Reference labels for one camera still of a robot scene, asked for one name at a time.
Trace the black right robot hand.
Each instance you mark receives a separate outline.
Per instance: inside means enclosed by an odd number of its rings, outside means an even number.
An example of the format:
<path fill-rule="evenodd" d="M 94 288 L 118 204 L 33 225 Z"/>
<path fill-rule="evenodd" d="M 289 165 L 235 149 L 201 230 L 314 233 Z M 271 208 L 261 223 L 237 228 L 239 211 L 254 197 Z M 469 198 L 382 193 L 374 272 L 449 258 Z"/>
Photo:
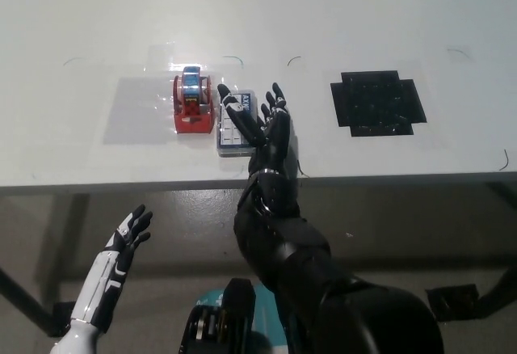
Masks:
<path fill-rule="evenodd" d="M 254 148 L 248 171 L 252 175 L 262 169 L 272 169 L 286 174 L 285 160 L 291 134 L 291 116 L 279 84 L 272 83 L 266 93 L 266 103 L 261 105 L 265 120 L 255 120 L 230 92 L 225 84 L 217 86 L 222 104 L 240 134 Z"/>

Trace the white and black left hand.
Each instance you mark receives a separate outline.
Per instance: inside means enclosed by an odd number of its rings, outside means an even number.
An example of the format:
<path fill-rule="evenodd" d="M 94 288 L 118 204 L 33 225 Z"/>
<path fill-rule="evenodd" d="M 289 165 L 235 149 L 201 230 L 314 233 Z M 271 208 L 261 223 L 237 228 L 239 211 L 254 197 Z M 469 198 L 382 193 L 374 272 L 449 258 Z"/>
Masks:
<path fill-rule="evenodd" d="M 152 216 L 142 204 L 118 225 L 90 267 L 72 311 L 72 320 L 107 332 L 135 251 L 150 238 L 147 229 Z"/>

